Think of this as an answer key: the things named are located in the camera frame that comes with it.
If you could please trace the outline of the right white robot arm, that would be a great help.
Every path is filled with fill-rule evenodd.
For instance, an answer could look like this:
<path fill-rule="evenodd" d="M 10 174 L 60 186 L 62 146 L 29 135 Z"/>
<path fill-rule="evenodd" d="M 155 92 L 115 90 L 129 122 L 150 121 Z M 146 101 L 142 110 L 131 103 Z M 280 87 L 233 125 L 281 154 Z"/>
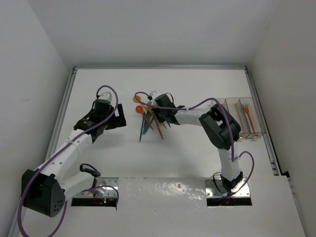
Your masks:
<path fill-rule="evenodd" d="M 204 129 L 212 145 L 218 149 L 222 185 L 230 193 L 243 179 L 235 151 L 235 142 L 241 132 L 239 123 L 219 103 L 211 108 L 186 109 L 184 106 L 176 107 L 166 93 L 154 91 L 148 98 L 159 122 L 196 125 Z"/>

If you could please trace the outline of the orange fork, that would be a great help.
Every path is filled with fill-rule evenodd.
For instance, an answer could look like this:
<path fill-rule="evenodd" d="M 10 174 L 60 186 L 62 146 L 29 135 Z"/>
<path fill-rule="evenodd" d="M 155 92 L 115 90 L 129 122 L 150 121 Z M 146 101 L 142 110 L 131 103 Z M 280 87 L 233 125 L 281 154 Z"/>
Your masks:
<path fill-rule="evenodd" d="M 253 123 L 253 121 L 252 121 L 252 117 L 251 117 L 251 114 L 250 114 L 249 105 L 248 105 L 248 104 L 245 104 L 245 105 L 244 105 L 244 109 L 245 109 L 245 113 L 246 113 L 247 116 L 248 116 L 248 119 L 249 119 L 251 128 L 252 128 L 252 130 L 253 130 L 253 133 L 256 133 L 256 131 L 255 131 L 255 126 L 254 126 L 254 123 Z"/>

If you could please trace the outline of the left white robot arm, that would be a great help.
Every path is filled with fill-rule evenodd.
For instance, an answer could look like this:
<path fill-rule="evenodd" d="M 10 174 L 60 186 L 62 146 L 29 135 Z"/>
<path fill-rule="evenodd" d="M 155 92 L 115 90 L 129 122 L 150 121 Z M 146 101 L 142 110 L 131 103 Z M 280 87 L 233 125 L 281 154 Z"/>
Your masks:
<path fill-rule="evenodd" d="M 74 126 L 62 147 L 36 170 L 28 169 L 22 176 L 23 207 L 55 217 L 65 202 L 91 188 L 100 173 L 79 168 L 68 177 L 70 168 L 80 154 L 92 145 L 105 130 L 126 126 L 122 104 L 111 105 L 108 99 L 96 99 L 93 108 Z"/>

